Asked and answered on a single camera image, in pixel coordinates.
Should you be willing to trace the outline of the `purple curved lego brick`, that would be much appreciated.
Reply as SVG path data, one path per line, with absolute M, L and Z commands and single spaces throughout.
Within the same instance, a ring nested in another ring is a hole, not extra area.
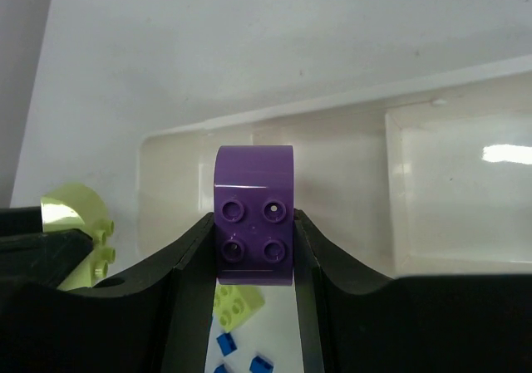
M 291 285 L 293 221 L 293 147 L 220 147 L 214 165 L 219 282 Z

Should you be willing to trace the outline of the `green square lego brick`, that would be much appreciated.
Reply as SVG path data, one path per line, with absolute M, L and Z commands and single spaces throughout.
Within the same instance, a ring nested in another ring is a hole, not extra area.
M 265 301 L 258 287 L 249 285 L 217 285 L 213 313 L 225 332 L 242 326 Z

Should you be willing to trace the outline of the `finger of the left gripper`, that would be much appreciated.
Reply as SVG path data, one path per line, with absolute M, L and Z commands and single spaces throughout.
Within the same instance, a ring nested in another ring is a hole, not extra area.
M 79 229 L 45 232 L 41 208 L 1 210 L 1 279 L 25 279 L 58 287 L 93 251 Z

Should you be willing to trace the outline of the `green curved lego brick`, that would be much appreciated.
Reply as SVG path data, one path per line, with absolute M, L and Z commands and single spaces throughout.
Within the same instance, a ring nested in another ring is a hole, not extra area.
M 78 229 L 91 238 L 92 251 L 58 286 L 70 291 L 93 287 L 107 277 L 116 250 L 106 245 L 115 224 L 98 193 L 81 183 L 67 183 L 41 197 L 42 228 L 46 233 Z

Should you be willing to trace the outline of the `white three-compartment tray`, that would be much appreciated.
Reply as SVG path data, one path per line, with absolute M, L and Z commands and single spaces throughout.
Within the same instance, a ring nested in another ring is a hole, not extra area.
M 529 56 L 148 135 L 143 255 L 212 210 L 222 145 L 291 145 L 296 207 L 386 275 L 531 270 Z

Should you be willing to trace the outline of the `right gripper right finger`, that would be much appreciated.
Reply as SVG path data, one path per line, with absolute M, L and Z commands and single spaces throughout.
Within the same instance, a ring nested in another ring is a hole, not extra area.
M 307 372 L 528 372 L 528 274 L 391 278 L 294 218 L 294 281 Z

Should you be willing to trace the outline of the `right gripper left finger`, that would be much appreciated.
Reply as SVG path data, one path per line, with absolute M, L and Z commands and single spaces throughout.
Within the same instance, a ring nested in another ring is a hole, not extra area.
M 214 218 L 94 287 L 1 282 L 4 372 L 201 372 L 215 287 Z

